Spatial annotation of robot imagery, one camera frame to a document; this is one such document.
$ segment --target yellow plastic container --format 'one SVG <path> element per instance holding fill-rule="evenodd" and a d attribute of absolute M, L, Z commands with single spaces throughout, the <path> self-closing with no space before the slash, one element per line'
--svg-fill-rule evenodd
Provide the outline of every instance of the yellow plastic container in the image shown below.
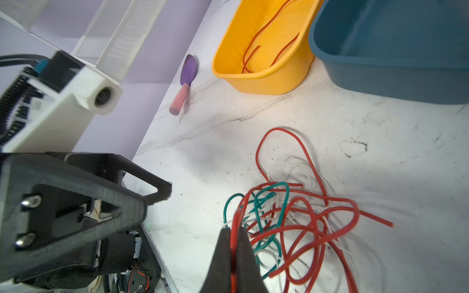
<path fill-rule="evenodd" d="M 314 55 L 308 33 L 323 0 L 292 0 L 274 21 L 256 38 L 249 54 L 258 45 L 247 67 L 252 73 L 241 74 L 242 57 L 255 34 L 275 15 L 286 0 L 242 0 L 218 47 L 212 72 L 235 89 L 250 94 L 280 95 L 297 87 L 305 78 Z M 277 62 L 270 66 L 297 34 Z"/>

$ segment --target blue plastic container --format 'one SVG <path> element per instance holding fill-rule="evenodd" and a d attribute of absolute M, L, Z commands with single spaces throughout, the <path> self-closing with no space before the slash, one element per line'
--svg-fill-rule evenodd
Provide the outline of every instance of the blue plastic container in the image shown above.
<path fill-rule="evenodd" d="M 345 89 L 469 103 L 469 0 L 325 0 L 309 42 Z"/>

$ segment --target marble countertop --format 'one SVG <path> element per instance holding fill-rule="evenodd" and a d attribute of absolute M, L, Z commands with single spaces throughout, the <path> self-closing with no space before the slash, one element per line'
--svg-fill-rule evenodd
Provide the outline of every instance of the marble countertop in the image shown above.
<path fill-rule="evenodd" d="M 255 152 L 264 133 L 277 126 L 301 133 L 335 195 L 395 223 L 387 228 L 361 218 L 345 238 L 360 292 L 467 288 L 469 108 L 344 90 L 330 81 L 320 60 L 288 94 L 239 93 L 211 69 L 239 2 L 213 0 L 188 50 L 199 70 L 182 114 L 168 111 L 181 87 L 180 68 L 133 159 L 173 183 L 171 197 L 149 207 L 145 221 L 173 290 L 200 290 L 223 206 L 232 194 L 264 182 Z M 301 149 L 284 135 L 272 135 L 261 153 L 264 168 L 300 160 Z M 272 171 L 278 177 L 286 172 Z M 135 177 L 124 182 L 140 194 L 154 192 Z M 234 209 L 230 205 L 228 218 Z M 348 291 L 336 258 L 326 258 L 313 291 Z"/>

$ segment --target purple trowel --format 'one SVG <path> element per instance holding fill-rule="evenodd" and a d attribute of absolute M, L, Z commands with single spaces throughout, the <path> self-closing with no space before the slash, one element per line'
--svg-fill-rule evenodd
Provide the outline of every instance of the purple trowel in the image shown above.
<path fill-rule="evenodd" d="M 184 65 L 182 66 L 181 71 L 181 85 L 182 88 L 179 90 L 178 94 L 174 98 L 171 107 L 169 107 L 169 112 L 172 115 L 179 115 L 181 111 L 182 104 L 184 104 L 184 100 L 186 99 L 187 92 L 189 91 L 189 85 L 196 77 L 197 71 L 197 62 L 194 56 L 187 55 L 186 60 L 184 61 Z"/>

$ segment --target pink handle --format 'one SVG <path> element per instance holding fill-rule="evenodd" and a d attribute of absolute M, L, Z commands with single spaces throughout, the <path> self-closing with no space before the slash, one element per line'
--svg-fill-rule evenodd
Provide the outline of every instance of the pink handle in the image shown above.
<path fill-rule="evenodd" d="M 187 93 L 189 91 L 189 85 L 187 83 L 182 85 L 182 88 L 177 93 L 176 97 L 174 98 L 171 107 L 169 107 L 169 112 L 176 116 L 179 115 L 181 111 L 182 104 L 184 104 L 184 100 L 186 99 Z"/>

